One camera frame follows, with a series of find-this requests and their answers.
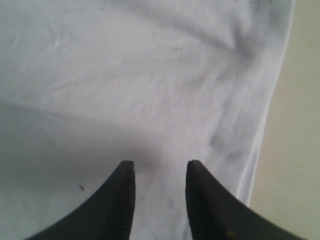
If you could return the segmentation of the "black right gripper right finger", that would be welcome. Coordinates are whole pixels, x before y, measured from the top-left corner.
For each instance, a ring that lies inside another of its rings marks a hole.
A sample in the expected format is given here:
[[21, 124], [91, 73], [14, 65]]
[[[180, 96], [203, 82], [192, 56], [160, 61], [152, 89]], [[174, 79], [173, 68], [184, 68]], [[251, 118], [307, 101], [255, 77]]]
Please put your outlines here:
[[295, 239], [236, 199], [199, 160], [187, 164], [185, 200], [194, 240]]

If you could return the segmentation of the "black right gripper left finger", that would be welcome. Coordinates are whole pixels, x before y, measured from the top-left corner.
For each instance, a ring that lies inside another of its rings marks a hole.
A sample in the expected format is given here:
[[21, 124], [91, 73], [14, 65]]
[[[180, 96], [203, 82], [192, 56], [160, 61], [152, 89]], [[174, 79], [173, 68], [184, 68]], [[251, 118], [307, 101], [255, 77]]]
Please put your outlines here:
[[128, 240], [136, 202], [133, 161], [122, 161], [83, 204], [32, 240]]

